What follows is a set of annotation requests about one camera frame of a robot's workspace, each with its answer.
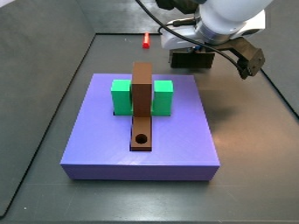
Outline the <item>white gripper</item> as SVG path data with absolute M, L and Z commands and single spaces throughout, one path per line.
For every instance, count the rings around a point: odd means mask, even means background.
M 182 37 L 186 39 L 190 39 L 196 43 L 204 43 L 201 40 L 201 37 L 196 34 L 194 32 L 194 27 L 192 25 L 180 25 L 180 26 L 173 26 L 170 24 L 166 24 L 165 27 L 180 34 Z M 165 50 L 174 50 L 180 48 L 188 48 L 196 46 L 196 43 L 192 43 L 173 34 L 170 34 L 165 29 L 160 30 L 161 33 L 161 47 Z

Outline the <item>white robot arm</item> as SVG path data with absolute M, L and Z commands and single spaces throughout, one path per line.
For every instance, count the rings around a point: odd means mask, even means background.
M 185 38 L 217 46 L 265 29 L 265 7 L 273 0 L 154 0 L 161 9 L 192 14 L 194 24 L 169 29 Z

